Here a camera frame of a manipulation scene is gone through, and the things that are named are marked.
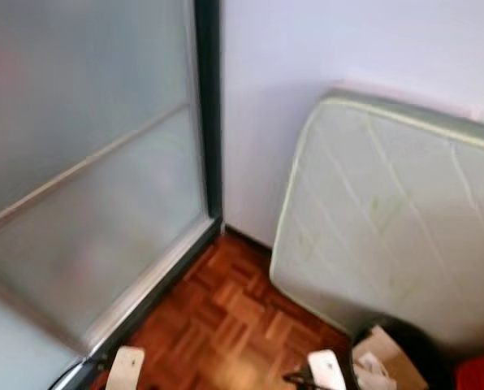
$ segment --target parquet floor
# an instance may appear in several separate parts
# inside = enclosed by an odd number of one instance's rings
[[[130,339],[145,349],[138,389],[294,388],[281,375],[309,352],[345,359],[347,337],[282,295],[269,263],[240,238],[219,237]],[[105,382],[103,373],[92,389]]]

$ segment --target glass panel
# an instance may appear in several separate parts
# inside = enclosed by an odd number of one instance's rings
[[[205,218],[181,110],[0,229],[0,276],[75,335]]]
[[[0,0],[0,210],[187,100],[183,3]]]

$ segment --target red object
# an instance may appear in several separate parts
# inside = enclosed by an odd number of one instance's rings
[[[456,369],[456,390],[484,390],[484,356],[459,365]]]

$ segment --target mattress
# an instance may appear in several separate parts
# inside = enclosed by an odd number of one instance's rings
[[[352,333],[388,313],[484,350],[484,125],[333,91],[296,146],[270,278]]]

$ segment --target frosted glass door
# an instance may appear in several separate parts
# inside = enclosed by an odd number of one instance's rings
[[[75,336],[206,218],[187,10],[0,0],[0,278]]]

